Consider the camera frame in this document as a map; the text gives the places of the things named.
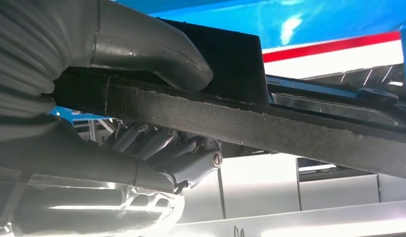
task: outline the screw head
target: screw head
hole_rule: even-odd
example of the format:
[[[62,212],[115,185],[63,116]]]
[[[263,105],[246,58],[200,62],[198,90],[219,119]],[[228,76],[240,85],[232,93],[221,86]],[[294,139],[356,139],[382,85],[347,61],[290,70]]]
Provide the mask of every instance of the screw head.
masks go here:
[[[223,156],[220,152],[217,152],[213,155],[212,162],[216,168],[222,164],[222,161],[223,161]]]
[[[146,124],[141,124],[138,126],[138,132],[144,132],[148,129],[148,126]]]
[[[174,134],[175,134],[175,131],[174,131],[174,130],[168,130],[168,135],[169,135],[169,136],[174,136]]]

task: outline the shiny metal surface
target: shiny metal surface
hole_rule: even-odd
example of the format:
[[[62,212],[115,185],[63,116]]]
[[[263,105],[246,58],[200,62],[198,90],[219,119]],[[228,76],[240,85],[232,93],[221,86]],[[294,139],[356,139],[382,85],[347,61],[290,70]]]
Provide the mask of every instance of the shiny metal surface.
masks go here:
[[[302,210],[379,203],[377,175],[301,182]]]
[[[287,94],[272,94],[272,97],[274,103],[278,105],[284,105],[329,115],[337,115],[346,118],[377,122],[387,125],[400,125],[394,118],[391,118],[390,116],[382,112],[368,108],[362,108],[342,103],[332,103]]]
[[[226,218],[299,211],[296,156],[266,154],[224,159]]]
[[[406,201],[300,211],[222,221],[179,224],[164,236],[249,237],[370,236],[406,232]]]
[[[406,179],[379,174],[382,202],[406,200]]]
[[[217,172],[212,172],[199,185],[183,193],[185,207],[179,223],[223,219]]]

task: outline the red stripe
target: red stripe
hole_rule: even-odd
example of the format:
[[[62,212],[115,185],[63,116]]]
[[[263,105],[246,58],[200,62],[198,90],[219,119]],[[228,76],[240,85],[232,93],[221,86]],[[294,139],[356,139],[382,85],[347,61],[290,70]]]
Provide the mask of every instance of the red stripe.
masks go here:
[[[344,39],[340,41],[321,43],[301,48],[293,48],[283,51],[266,53],[263,54],[263,61],[264,63],[268,63],[289,58],[296,58],[319,53],[327,53],[376,43],[384,43],[399,39],[401,39],[401,34],[399,32],[389,32],[380,35],[364,36],[353,39]]]

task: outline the white stripe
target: white stripe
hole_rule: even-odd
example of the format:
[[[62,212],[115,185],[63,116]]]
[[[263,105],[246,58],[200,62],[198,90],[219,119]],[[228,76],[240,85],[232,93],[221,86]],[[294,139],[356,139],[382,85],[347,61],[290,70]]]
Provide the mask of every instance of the white stripe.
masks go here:
[[[268,75],[303,79],[403,62],[401,41],[396,40],[265,63],[264,69]]]

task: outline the clear plastic cover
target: clear plastic cover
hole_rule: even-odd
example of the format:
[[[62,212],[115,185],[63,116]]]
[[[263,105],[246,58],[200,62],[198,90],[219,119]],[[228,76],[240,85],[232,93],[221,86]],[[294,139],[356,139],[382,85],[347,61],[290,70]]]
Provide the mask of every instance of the clear plastic cover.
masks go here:
[[[132,237],[172,228],[184,197],[132,185],[33,175],[0,179],[1,237]]]

